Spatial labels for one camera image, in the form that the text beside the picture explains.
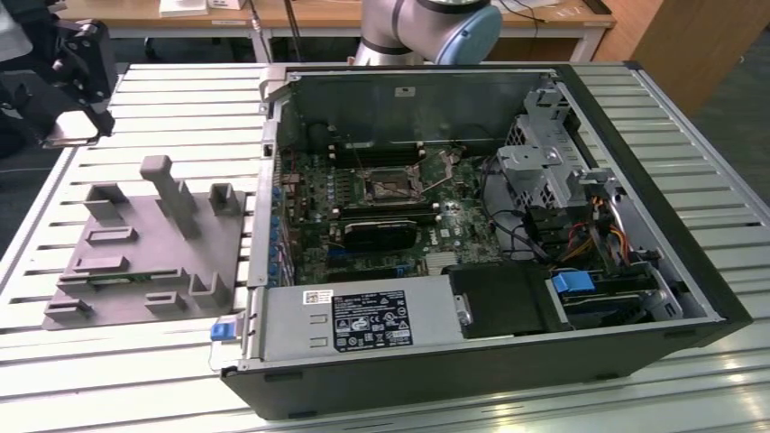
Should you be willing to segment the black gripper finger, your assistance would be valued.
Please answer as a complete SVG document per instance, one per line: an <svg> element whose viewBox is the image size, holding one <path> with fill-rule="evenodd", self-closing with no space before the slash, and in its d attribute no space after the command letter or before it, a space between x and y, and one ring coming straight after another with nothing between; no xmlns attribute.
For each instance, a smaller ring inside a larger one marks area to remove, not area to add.
<svg viewBox="0 0 770 433"><path fill-rule="evenodd" d="M89 117L100 137L113 135L116 120L108 109L108 101L102 100L86 107L86 116Z"/></svg>

